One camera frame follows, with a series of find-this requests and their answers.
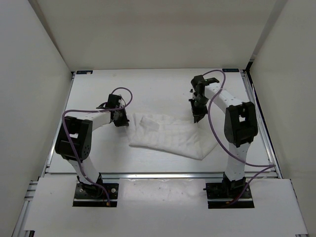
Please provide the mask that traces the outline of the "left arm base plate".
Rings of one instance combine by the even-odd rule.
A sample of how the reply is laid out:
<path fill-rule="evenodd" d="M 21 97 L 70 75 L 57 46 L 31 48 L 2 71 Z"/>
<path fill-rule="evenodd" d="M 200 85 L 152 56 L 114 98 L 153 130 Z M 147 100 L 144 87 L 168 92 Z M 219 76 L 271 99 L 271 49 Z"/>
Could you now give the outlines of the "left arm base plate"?
<path fill-rule="evenodd" d="M 77 181 L 73 199 L 73 206 L 112 208 L 117 207 L 119 183 L 104 183 L 104 181 L 101 181 L 101 178 L 99 178 L 97 184 L 103 186 L 103 188 L 107 191 L 108 196 L 100 187 Z"/>

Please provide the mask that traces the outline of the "white skirt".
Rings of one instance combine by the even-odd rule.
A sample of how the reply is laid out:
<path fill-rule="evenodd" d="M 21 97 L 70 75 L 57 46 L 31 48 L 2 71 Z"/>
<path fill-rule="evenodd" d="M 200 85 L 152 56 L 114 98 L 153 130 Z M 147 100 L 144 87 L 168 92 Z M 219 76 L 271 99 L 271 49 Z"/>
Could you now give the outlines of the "white skirt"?
<path fill-rule="evenodd" d="M 135 113 L 126 129 L 129 146 L 202 160 L 218 142 L 196 123 L 168 115 Z"/>

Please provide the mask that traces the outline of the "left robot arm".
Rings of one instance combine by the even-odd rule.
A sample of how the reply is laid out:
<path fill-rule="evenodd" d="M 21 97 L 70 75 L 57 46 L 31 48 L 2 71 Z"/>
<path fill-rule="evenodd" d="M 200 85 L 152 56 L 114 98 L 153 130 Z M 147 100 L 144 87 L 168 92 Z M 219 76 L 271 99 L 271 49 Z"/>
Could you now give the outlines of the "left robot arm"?
<path fill-rule="evenodd" d="M 122 96 L 112 93 L 108 101 L 95 111 L 68 110 L 62 116 L 55 152 L 71 164 L 82 190 L 93 198 L 107 195 L 108 192 L 103 186 L 101 174 L 89 157 L 92 132 L 110 123 L 116 127 L 128 126 L 125 107 Z"/>

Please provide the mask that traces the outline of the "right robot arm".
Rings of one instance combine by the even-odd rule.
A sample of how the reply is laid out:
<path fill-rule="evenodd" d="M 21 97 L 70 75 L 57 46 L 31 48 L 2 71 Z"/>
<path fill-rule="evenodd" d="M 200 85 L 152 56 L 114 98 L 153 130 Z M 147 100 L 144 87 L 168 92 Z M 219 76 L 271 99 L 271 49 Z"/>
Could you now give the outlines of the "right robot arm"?
<path fill-rule="evenodd" d="M 202 75 L 191 80 L 189 100 L 194 122 L 197 123 L 205 115 L 210 117 L 210 107 L 215 104 L 225 115 L 224 135 L 229 147 L 224 150 L 229 158 L 223 174 L 222 193 L 234 197 L 245 186 L 244 169 L 247 151 L 258 134 L 255 105 L 243 102 L 220 86 L 216 78 L 205 79 Z"/>

